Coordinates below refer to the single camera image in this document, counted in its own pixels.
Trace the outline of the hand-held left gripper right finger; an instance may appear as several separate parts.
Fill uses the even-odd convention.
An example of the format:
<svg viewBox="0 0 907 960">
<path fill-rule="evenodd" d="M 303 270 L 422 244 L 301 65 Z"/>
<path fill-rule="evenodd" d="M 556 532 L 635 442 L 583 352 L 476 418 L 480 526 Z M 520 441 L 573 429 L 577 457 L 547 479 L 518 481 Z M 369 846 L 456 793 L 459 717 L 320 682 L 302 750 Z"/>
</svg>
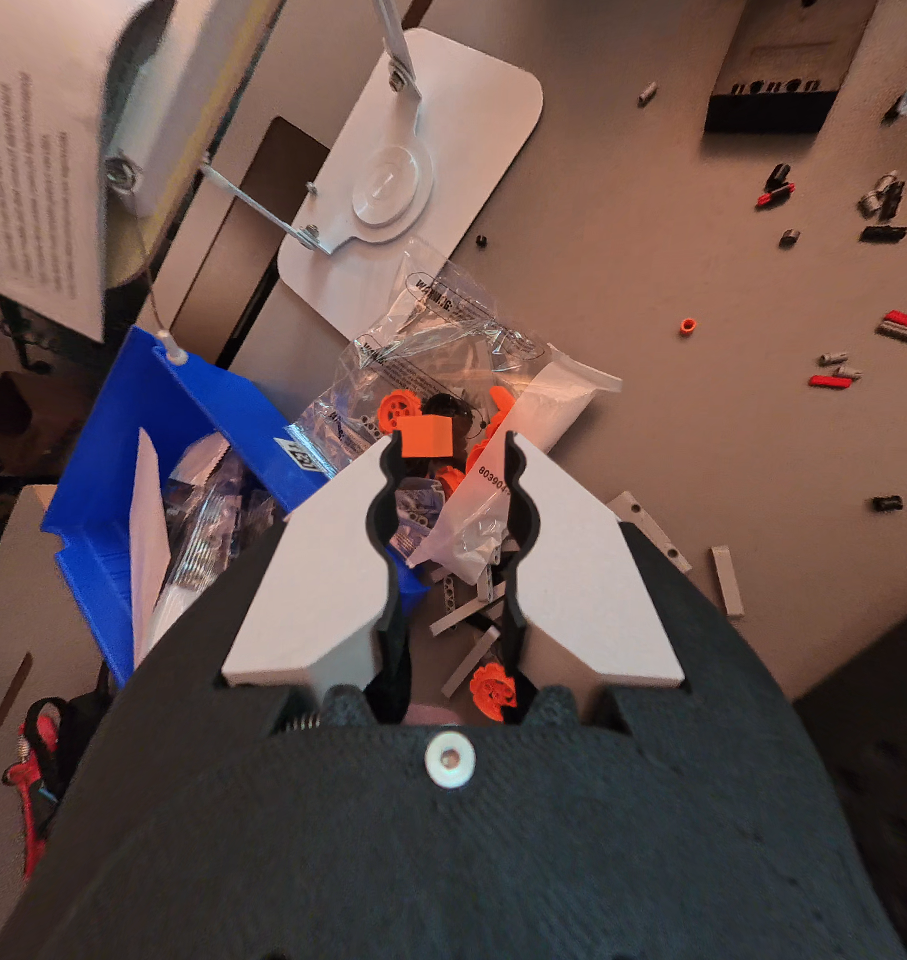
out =
<svg viewBox="0 0 907 960">
<path fill-rule="evenodd" d="M 591 721 L 608 688 L 680 688 L 685 673 L 615 512 L 532 441 L 504 443 L 507 530 L 500 655 L 516 684 L 511 723 L 560 687 Z"/>
</svg>

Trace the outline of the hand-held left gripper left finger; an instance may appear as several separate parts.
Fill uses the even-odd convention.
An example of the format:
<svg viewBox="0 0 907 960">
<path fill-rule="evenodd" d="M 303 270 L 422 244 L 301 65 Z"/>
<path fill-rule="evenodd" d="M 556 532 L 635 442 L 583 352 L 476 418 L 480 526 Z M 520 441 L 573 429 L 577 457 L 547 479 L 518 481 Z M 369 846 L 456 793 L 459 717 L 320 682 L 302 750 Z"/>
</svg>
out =
<svg viewBox="0 0 907 960">
<path fill-rule="evenodd" d="M 409 628 L 388 551 L 402 443 L 377 441 L 288 515 L 222 664 L 230 685 L 303 687 L 316 701 L 352 686 L 379 722 L 405 718 Z"/>
</svg>

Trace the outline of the orange foam cube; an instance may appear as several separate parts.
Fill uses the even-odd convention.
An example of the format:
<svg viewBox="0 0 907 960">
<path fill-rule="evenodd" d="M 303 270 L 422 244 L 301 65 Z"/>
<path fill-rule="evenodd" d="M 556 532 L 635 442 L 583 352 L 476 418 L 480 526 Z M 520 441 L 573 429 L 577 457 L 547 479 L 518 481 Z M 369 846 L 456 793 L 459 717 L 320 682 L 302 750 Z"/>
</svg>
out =
<svg viewBox="0 0 907 960">
<path fill-rule="evenodd" d="M 442 414 L 406 415 L 394 429 L 403 459 L 439 460 L 454 454 L 453 419 Z"/>
</svg>

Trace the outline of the grey building beam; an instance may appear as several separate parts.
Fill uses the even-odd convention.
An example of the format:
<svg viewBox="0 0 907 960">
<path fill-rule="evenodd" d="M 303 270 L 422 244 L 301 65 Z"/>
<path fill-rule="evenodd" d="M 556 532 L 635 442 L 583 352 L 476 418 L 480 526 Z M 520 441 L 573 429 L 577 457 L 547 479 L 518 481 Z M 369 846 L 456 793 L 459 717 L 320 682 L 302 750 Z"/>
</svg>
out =
<svg viewBox="0 0 907 960">
<path fill-rule="evenodd" d="M 489 602 L 485 602 L 481 598 L 477 597 L 445 613 L 443 616 L 433 621 L 429 625 L 431 634 L 437 637 L 474 615 L 489 613 L 491 610 L 497 607 L 502 608 L 506 590 L 506 582 L 498 583 L 494 587 L 493 597 Z"/>
<path fill-rule="evenodd" d="M 693 570 L 692 564 L 679 551 L 673 540 L 665 533 L 650 513 L 628 490 L 608 501 L 606 506 L 623 523 L 632 523 L 637 527 L 653 546 L 681 573 L 688 575 Z"/>
<path fill-rule="evenodd" d="M 746 610 L 729 546 L 711 546 L 711 558 L 727 618 L 742 618 Z"/>
<path fill-rule="evenodd" d="M 457 690 L 485 663 L 485 658 L 487 660 L 490 659 L 492 650 L 499 639 L 500 629 L 497 626 L 491 626 L 484 631 L 484 634 L 475 642 L 471 651 L 466 654 L 441 687 L 441 693 L 445 699 L 451 700 Z"/>
</svg>

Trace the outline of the clear bag of grey parts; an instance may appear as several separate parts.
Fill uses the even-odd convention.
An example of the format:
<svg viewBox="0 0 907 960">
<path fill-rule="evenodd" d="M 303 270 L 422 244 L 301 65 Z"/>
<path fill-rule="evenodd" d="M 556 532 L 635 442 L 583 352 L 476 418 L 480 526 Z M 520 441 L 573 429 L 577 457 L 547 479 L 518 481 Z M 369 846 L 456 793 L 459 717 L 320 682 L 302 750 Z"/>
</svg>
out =
<svg viewBox="0 0 907 960">
<path fill-rule="evenodd" d="M 170 548 L 165 589 L 200 594 L 273 525 L 275 498 L 228 440 L 192 443 L 161 493 Z"/>
</svg>

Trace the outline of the orange gear wheel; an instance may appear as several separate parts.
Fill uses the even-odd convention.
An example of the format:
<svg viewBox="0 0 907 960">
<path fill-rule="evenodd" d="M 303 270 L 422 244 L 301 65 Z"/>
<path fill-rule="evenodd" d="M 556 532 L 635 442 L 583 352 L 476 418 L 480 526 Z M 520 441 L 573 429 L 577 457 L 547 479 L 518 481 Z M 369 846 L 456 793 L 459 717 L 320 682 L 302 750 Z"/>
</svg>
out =
<svg viewBox="0 0 907 960">
<path fill-rule="evenodd" d="M 471 674 L 469 690 L 476 708 L 495 723 L 503 724 L 505 711 L 517 707 L 516 681 L 498 661 L 478 666 Z"/>
</svg>

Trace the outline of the blue plastic bin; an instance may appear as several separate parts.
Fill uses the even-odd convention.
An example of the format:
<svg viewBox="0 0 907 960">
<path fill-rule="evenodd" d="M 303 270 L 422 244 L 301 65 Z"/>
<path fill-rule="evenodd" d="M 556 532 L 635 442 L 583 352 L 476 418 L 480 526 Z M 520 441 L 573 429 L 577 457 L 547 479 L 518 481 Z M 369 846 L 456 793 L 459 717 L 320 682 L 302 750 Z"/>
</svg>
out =
<svg viewBox="0 0 907 960">
<path fill-rule="evenodd" d="M 142 431 L 161 482 L 188 447 L 215 433 L 286 512 L 328 481 L 283 449 L 284 418 L 251 381 L 194 354 L 177 365 L 169 352 L 147 331 L 129 331 L 42 525 L 63 542 L 63 578 L 121 687 L 135 670 L 129 522 Z"/>
</svg>

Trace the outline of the clear printed plastic bag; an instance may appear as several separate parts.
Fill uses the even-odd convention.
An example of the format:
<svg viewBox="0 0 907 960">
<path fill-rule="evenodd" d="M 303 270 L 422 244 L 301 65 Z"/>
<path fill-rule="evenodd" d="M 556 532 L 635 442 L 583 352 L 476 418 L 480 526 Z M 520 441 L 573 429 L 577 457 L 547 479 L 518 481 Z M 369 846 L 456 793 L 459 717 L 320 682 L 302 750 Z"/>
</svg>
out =
<svg viewBox="0 0 907 960">
<path fill-rule="evenodd" d="M 345 470 L 405 416 L 452 418 L 453 454 L 403 459 L 393 549 L 410 568 L 434 562 L 467 584 L 508 535 L 505 438 L 550 452 L 591 401 L 620 378 L 507 325 L 487 291 L 446 263 L 428 270 L 410 246 L 385 313 L 348 343 L 331 385 L 288 426 L 327 477 Z"/>
</svg>

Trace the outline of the white book stand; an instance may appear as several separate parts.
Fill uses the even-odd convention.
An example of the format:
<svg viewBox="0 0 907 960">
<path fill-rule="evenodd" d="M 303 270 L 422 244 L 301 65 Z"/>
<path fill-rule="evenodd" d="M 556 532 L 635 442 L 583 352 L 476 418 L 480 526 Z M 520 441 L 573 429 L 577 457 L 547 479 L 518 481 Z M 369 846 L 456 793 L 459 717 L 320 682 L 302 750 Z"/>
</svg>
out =
<svg viewBox="0 0 907 960">
<path fill-rule="evenodd" d="M 197 173 L 284 233 L 279 277 L 346 339 L 418 236 L 448 258 L 535 129 L 531 73 L 374 2 L 384 51 L 295 214 L 202 154 L 279 2 L 0 2 L 0 297 L 101 342 Z"/>
</svg>

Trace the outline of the black perforated building plate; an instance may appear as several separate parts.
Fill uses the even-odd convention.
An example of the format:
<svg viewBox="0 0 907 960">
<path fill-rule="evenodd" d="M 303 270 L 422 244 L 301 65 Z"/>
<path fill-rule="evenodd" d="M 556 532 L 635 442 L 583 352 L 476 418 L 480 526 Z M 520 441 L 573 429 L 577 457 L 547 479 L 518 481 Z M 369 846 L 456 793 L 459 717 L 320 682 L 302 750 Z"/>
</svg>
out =
<svg viewBox="0 0 907 960">
<path fill-rule="evenodd" d="M 748 1 L 711 90 L 706 135 L 816 135 L 875 1 Z"/>
</svg>

